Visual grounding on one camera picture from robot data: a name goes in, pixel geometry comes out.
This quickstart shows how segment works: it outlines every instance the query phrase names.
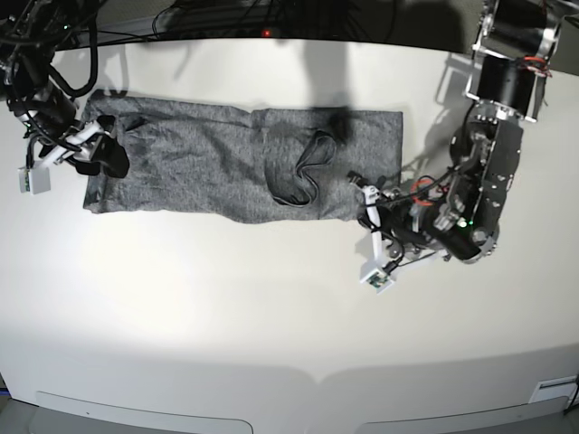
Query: black wire bundle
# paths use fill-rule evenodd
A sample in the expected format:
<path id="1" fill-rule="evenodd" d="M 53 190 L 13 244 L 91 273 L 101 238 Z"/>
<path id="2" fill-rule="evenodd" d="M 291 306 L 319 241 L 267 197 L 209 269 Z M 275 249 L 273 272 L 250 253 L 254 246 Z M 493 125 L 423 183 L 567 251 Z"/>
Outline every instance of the black wire bundle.
<path id="1" fill-rule="evenodd" d="M 392 0 L 392 6 L 390 8 L 390 23 L 388 25 L 388 31 L 386 33 L 386 36 L 382 40 L 382 43 L 389 43 L 390 40 L 392 39 L 397 15 L 398 15 L 398 0 Z M 359 31 L 361 34 L 364 35 L 366 42 L 375 42 L 374 38 L 372 38 L 368 34 L 364 26 L 359 21 L 357 21 L 357 19 L 352 14 L 348 15 L 347 25 L 349 26 L 349 29 L 354 32 L 355 37 L 353 39 L 360 41 L 359 34 L 357 33 L 357 31 Z"/>
<path id="2" fill-rule="evenodd" d="M 233 29 L 237 28 L 240 24 L 243 23 L 243 21 L 245 20 L 245 18 L 248 17 L 248 15 L 252 12 L 253 8 L 255 6 L 257 6 L 257 4 L 260 2 L 260 0 L 255 0 L 252 5 L 250 7 L 247 8 L 247 10 L 245 11 L 245 13 L 239 18 L 239 20 L 237 20 L 237 22 L 230 27 L 229 29 L 227 29 L 225 32 L 223 32 L 223 34 L 221 35 L 222 38 L 224 38 L 225 36 L 227 36 Z"/>
<path id="3" fill-rule="evenodd" d="M 73 89 L 68 82 L 62 77 L 62 75 L 55 70 L 52 66 L 48 66 L 49 74 L 52 78 L 59 84 L 59 86 L 68 93 L 71 97 L 78 98 L 81 96 L 86 95 L 96 84 L 99 72 L 99 64 L 98 64 L 98 46 L 97 46 L 97 25 L 96 25 L 96 15 L 100 8 L 104 6 L 109 0 L 101 0 L 96 1 L 94 3 L 94 7 L 91 8 L 86 16 L 79 19 L 76 24 L 69 26 L 65 32 L 58 32 L 55 34 L 48 35 L 43 38 L 25 38 L 23 36 L 17 35 L 19 27 L 23 22 L 24 18 L 29 14 L 31 5 L 33 4 L 34 0 L 29 0 L 28 4 L 18 17 L 18 19 L 14 23 L 13 33 L 10 35 L 2 34 L 0 35 L 0 42 L 14 45 L 13 56 L 11 58 L 11 65 L 9 69 L 9 79 L 12 82 L 12 89 L 14 92 L 14 100 L 16 103 L 22 106 L 24 114 L 27 116 L 26 122 L 29 123 L 35 131 L 35 135 L 31 136 L 31 141 L 28 147 L 27 155 L 26 155 L 26 165 L 29 166 L 31 162 L 33 152 L 33 146 L 40 138 L 43 138 L 47 144 L 54 145 L 54 146 L 61 146 L 65 149 L 68 149 L 72 152 L 78 152 L 81 149 L 78 146 L 72 145 L 67 143 L 64 140 L 59 139 L 58 137 L 52 137 L 44 128 L 42 128 L 39 123 L 34 119 L 31 115 L 30 107 L 26 101 L 26 95 L 22 95 L 17 86 L 17 80 L 15 79 L 15 71 L 16 71 L 16 64 L 22 60 L 22 46 L 33 46 L 33 45 L 42 45 L 49 42 L 63 42 L 68 39 L 75 31 L 81 28 L 86 23 L 89 23 L 89 30 L 90 30 L 90 78 L 89 82 L 83 86 L 81 89 Z"/>
<path id="4" fill-rule="evenodd" d="M 179 6 L 179 5 L 170 5 L 169 7 L 165 8 L 165 9 L 163 9 L 161 12 L 159 12 L 159 13 L 155 16 L 155 18 L 153 18 L 153 23 L 151 24 L 151 27 L 153 28 L 153 34 L 155 35 L 155 38 L 156 38 L 157 40 L 161 39 L 161 38 L 160 38 L 161 33 L 159 33 L 158 30 L 157 30 L 157 21 L 158 21 L 158 19 L 159 19 L 163 14 L 165 14 L 165 13 L 167 13 L 167 12 L 169 12 L 169 11 L 175 10 L 175 9 L 183 9 L 183 8 L 182 8 L 181 6 Z"/>
<path id="5" fill-rule="evenodd" d="M 75 32 L 80 30 L 84 25 L 86 25 L 90 20 L 96 18 L 99 10 L 102 6 L 104 6 L 109 0 L 100 0 L 95 1 L 95 6 L 89 10 L 89 12 L 79 19 L 75 24 L 69 25 L 63 31 L 57 32 L 55 34 L 45 35 L 41 38 L 27 38 L 23 36 L 18 36 L 14 34 L 0 34 L 0 43 L 4 43 L 7 45 L 16 45 L 16 46 L 34 46 L 34 45 L 43 45 L 50 42 L 63 42 L 67 40 L 71 35 Z M 33 0 L 30 0 L 28 5 L 25 7 L 23 12 L 21 13 L 18 21 L 22 21 L 22 19 L 26 16 L 30 5 L 33 3 Z"/>

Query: white table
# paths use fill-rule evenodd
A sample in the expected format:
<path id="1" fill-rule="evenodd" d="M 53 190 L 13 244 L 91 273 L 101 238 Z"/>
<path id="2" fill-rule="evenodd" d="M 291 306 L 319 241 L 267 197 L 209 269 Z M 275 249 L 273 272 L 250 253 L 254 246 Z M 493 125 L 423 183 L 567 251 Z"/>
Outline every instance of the white table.
<path id="1" fill-rule="evenodd" d="M 405 163 L 448 138 L 467 107 L 454 89 L 452 121 L 431 130 L 446 109 L 444 52 L 220 40 L 100 54 L 100 85 L 137 95 L 403 110 Z M 86 51 L 56 65 L 86 82 Z M 256 434 L 352 433 L 525 403 L 539 380 L 579 368 L 579 79 L 556 73 L 547 101 L 526 126 L 496 254 L 418 269 L 380 297 L 357 283 L 355 222 L 96 216 L 82 210 L 86 179 L 67 167 L 52 170 L 50 193 L 20 195 L 24 128 L 2 107 L 0 372 L 22 401 L 49 392 L 241 419 Z"/>

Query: gray cloth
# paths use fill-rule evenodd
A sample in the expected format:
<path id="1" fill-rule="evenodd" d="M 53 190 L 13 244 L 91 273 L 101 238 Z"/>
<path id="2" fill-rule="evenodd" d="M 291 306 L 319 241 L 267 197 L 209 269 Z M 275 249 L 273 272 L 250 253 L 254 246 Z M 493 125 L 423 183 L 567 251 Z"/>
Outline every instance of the gray cloth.
<path id="1" fill-rule="evenodd" d="M 84 207 L 210 212 L 244 223 L 356 218 L 356 171 L 397 184 L 402 113 L 257 110 L 93 95 L 83 119 L 117 118 L 125 179 L 89 180 Z"/>

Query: cloth fold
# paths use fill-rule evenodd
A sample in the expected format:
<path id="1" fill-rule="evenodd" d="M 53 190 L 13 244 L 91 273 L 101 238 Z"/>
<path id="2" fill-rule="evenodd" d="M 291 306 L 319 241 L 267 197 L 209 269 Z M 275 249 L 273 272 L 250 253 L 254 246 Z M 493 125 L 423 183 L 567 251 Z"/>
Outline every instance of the cloth fold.
<path id="1" fill-rule="evenodd" d="M 125 179 L 89 179 L 84 207 L 210 212 L 244 223 L 354 220 L 362 202 L 350 171 L 396 185 L 402 113 L 256 110 L 252 113 L 95 93 L 83 120 L 117 119 L 130 170 Z"/>

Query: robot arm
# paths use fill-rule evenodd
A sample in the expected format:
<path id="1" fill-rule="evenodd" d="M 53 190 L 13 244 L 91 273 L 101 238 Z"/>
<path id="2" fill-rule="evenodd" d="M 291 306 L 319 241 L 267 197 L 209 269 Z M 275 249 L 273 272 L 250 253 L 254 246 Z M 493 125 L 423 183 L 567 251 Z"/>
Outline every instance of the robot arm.
<path id="1" fill-rule="evenodd" d="M 86 0 L 86 4 L 77 0 L 32 0 L 23 2 L 19 15 L 11 15 L 0 26 L 1 87 L 8 108 L 26 126 L 24 137 L 29 139 L 26 164 L 19 172 L 23 193 L 50 190 L 49 168 L 63 162 L 74 165 L 82 175 L 102 171 L 122 178 L 128 173 L 127 154 L 115 139 L 115 119 L 103 116 L 82 123 L 75 118 L 73 99 L 88 94 L 98 75 L 96 14 L 103 4 L 98 0 Z M 85 23 L 92 42 L 90 80 L 74 90 L 51 61 L 74 27 Z M 42 145 L 40 161 L 35 158 L 37 144 Z"/>
<path id="2" fill-rule="evenodd" d="M 375 252 L 363 267 L 362 282 L 380 293 L 406 264 L 436 256 L 471 264 L 492 253 L 519 163 L 519 124 L 536 122 L 562 21 L 577 13 L 576 0 L 485 2 L 465 90 L 472 105 L 451 139 L 451 167 L 439 179 L 423 176 L 410 194 L 374 187 L 378 197 L 373 203 L 366 197 L 359 221 L 381 234 L 383 245 L 375 242 L 374 249 L 390 261 L 376 259 L 381 257 Z M 350 175 L 363 192 L 373 187 L 361 179 Z"/>

